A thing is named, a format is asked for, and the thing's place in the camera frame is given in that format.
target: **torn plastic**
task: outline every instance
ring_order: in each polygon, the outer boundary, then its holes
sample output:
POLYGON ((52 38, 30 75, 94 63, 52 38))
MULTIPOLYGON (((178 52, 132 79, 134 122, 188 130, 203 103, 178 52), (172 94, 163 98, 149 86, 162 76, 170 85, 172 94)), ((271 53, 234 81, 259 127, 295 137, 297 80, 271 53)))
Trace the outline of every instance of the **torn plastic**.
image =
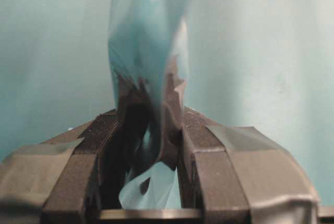
POLYGON ((187 2, 112 0, 109 60, 117 117, 125 133, 124 154, 131 167, 120 193, 123 208, 166 207, 169 189, 177 181, 174 171, 187 78, 187 33, 182 21, 187 2), (158 188, 152 186, 157 178, 165 183, 158 188), (147 191, 134 200, 133 194, 145 183, 147 191))

